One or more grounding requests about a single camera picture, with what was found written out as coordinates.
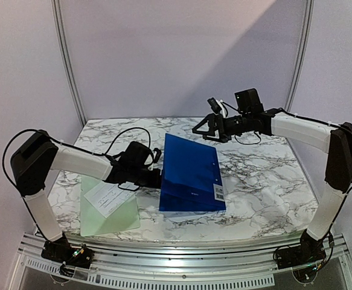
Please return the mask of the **printed white paper sheet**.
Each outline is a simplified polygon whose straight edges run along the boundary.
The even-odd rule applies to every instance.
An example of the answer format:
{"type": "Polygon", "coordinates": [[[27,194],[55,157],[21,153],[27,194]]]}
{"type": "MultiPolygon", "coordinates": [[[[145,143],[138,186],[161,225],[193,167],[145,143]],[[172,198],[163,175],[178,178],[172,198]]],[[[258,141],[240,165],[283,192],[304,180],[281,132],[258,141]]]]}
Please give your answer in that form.
{"type": "Polygon", "coordinates": [[[132,192],[116,184],[101,182],[84,194],[84,198],[104,217],[108,218],[131,196],[132,192]]]}

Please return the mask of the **green translucent clipboard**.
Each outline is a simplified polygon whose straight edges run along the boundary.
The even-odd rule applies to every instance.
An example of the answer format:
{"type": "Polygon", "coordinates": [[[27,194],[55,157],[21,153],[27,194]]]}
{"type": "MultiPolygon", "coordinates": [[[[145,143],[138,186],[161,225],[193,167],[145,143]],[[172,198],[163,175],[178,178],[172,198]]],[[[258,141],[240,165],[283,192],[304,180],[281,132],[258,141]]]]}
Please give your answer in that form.
{"type": "Polygon", "coordinates": [[[80,194],[80,235],[112,234],[139,228],[140,218],[133,185],[116,184],[82,176],[80,194]]]}

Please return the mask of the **blue file folder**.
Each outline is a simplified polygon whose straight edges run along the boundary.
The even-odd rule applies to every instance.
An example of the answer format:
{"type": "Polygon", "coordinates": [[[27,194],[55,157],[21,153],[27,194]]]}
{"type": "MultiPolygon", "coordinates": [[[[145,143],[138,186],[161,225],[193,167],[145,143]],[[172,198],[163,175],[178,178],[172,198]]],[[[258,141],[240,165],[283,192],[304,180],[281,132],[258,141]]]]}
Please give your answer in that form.
{"type": "Polygon", "coordinates": [[[160,211],[225,211],[225,201],[214,199],[213,184],[223,187],[215,147],[166,134],[160,211]]]}

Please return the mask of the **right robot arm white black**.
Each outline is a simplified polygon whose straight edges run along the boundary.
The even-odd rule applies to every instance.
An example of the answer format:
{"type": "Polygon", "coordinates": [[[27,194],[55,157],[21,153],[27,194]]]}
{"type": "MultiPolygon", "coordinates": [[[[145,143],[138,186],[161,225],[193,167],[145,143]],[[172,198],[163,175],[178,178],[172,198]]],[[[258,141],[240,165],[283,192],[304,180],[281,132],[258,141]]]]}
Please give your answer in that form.
{"type": "Polygon", "coordinates": [[[325,187],[303,239],[323,240],[352,189],[352,124],[334,124],[298,116],[282,108],[265,110],[256,89],[235,93],[237,115],[227,116],[225,104],[208,99],[212,113],[192,131],[203,139],[226,143],[245,132],[293,139],[327,154],[325,187]]]}

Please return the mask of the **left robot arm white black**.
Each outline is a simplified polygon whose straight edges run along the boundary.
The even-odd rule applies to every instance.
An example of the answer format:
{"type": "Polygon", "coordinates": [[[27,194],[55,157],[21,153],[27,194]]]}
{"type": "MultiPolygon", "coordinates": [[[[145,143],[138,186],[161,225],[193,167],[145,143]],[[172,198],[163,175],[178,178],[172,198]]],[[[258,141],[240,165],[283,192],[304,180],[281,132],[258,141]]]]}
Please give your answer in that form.
{"type": "Polygon", "coordinates": [[[50,242],[48,251],[59,262],[72,257],[72,249],[64,243],[65,235],[46,194],[46,180],[51,172],[84,175],[99,181],[139,188],[158,189],[160,169],[154,168],[162,152],[137,141],[125,150],[110,155],[95,153],[53,138],[45,130],[27,129],[26,141],[9,159],[11,174],[7,178],[19,192],[31,218],[43,238],[50,242]]]}

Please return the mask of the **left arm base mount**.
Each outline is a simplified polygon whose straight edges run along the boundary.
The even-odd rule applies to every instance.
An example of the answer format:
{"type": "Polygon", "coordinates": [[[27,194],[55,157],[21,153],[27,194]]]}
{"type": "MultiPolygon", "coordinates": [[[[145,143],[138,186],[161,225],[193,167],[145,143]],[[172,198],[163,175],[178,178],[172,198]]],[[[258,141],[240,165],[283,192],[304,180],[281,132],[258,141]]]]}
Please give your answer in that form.
{"type": "Polygon", "coordinates": [[[94,252],[85,244],[71,245],[63,234],[54,242],[45,241],[41,257],[60,263],[61,276],[73,277],[76,268],[90,269],[94,252]]]}

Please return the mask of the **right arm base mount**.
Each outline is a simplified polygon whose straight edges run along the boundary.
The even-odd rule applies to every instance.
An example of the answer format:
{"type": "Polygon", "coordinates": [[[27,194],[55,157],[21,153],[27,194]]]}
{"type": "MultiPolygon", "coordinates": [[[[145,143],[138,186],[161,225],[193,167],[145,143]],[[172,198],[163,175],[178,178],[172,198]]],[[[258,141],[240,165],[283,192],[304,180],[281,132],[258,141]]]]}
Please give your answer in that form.
{"type": "Polygon", "coordinates": [[[304,231],[297,246],[280,246],[273,253],[278,269],[292,268],[294,279],[303,285],[313,283],[333,255],[334,237],[329,231],[314,240],[304,231]]]}

